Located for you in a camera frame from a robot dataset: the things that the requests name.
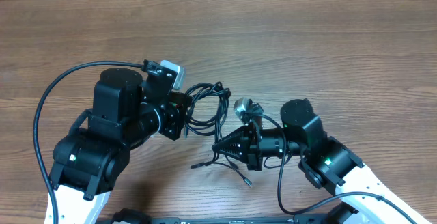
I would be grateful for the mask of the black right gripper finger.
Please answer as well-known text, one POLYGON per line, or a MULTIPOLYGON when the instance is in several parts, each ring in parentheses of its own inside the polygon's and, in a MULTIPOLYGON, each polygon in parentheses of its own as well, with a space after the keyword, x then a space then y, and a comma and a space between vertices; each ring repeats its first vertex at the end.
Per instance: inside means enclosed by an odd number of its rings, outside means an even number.
POLYGON ((214 144, 212 149, 221 154, 248 154, 252 138, 251 130, 235 130, 214 144))
POLYGON ((247 151, 231 151, 231 150, 219 150, 219 154, 223 154, 230 158, 236 159, 241 163, 250 165, 251 159, 249 158, 249 153, 247 151))

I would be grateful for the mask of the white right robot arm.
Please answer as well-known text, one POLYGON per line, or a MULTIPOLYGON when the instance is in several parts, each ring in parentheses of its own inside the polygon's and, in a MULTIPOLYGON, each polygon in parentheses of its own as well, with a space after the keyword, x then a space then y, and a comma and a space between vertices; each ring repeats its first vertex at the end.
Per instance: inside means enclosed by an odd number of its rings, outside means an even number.
POLYGON ((295 223, 426 223, 427 219, 396 196, 352 150, 330 137, 307 99, 286 102, 281 124, 266 129, 262 108, 247 98, 234 105, 243 125, 212 147, 253 171, 264 159, 285 162, 299 157, 299 168, 316 188, 330 198, 302 210, 291 211, 295 223))

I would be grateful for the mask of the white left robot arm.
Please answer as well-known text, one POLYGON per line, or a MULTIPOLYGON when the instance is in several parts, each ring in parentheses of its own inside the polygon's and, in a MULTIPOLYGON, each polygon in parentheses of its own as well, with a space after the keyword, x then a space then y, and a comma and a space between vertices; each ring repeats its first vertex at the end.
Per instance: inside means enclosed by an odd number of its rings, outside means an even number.
POLYGON ((159 133, 180 138, 190 98, 179 90, 183 67, 145 62, 143 78, 128 63, 109 63, 80 114, 53 150, 45 223, 95 223, 130 153, 159 133))

